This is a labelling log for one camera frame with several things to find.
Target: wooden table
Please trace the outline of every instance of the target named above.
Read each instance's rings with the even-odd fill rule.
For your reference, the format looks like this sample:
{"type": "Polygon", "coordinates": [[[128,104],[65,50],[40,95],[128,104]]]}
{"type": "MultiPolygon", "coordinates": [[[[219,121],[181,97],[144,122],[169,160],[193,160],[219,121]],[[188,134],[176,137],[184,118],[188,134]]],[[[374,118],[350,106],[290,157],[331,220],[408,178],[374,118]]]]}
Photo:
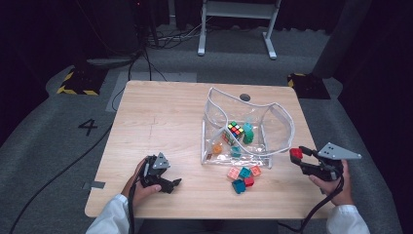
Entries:
{"type": "MultiPolygon", "coordinates": [[[[168,180],[182,178],[171,194],[152,195],[135,211],[147,218],[304,218],[324,198],[288,153],[274,157],[271,170],[262,169],[252,187],[237,194],[227,178],[229,167],[201,164],[202,121],[207,92],[215,87],[251,103],[278,102],[295,124],[293,147],[315,148],[296,94],[288,87],[129,81],[104,150],[86,215],[98,216],[120,193],[136,165],[146,155],[163,152],[168,180]]],[[[314,157],[307,162],[316,163],[314,157]]],[[[327,204],[314,217],[327,217],[327,204]]]]}

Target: rubik's cube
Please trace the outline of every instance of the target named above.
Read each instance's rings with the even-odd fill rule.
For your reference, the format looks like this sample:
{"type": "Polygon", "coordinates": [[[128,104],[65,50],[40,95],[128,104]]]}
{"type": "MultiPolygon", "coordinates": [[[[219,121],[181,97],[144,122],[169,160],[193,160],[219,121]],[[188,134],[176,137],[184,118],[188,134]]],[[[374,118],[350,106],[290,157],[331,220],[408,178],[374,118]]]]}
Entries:
{"type": "MultiPolygon", "coordinates": [[[[231,132],[232,136],[234,136],[235,139],[240,139],[244,134],[244,129],[241,128],[235,121],[231,122],[231,124],[228,125],[228,130],[231,132]]],[[[229,145],[234,145],[235,143],[235,141],[231,138],[231,136],[226,131],[222,133],[222,138],[229,145]]]]}

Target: white lab coat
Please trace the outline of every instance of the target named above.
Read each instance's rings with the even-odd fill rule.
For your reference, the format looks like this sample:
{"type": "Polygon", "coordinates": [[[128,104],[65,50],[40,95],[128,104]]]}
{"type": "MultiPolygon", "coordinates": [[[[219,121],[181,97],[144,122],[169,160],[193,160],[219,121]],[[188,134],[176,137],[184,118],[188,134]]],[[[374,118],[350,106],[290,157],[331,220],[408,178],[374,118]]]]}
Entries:
{"type": "MultiPolygon", "coordinates": [[[[104,207],[89,227],[87,234],[104,234],[129,232],[128,199],[118,194],[104,207]]],[[[332,209],[327,220],[327,233],[331,234],[369,234],[364,220],[355,206],[344,205],[332,209]]]]}

